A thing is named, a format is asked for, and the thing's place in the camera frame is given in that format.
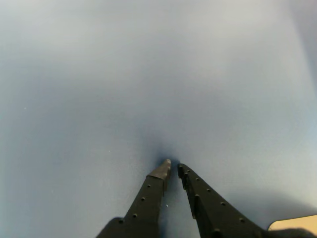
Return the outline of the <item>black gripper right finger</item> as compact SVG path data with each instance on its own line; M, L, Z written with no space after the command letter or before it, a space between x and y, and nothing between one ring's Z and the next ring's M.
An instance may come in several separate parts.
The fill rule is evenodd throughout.
M228 203L185 164L178 176L186 190L191 213L202 238L268 238L265 231Z

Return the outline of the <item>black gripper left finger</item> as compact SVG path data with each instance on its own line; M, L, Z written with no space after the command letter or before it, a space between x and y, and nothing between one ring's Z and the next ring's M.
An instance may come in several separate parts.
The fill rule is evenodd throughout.
M110 220L99 238L158 238L161 201L170 178L171 160L150 172L123 218Z

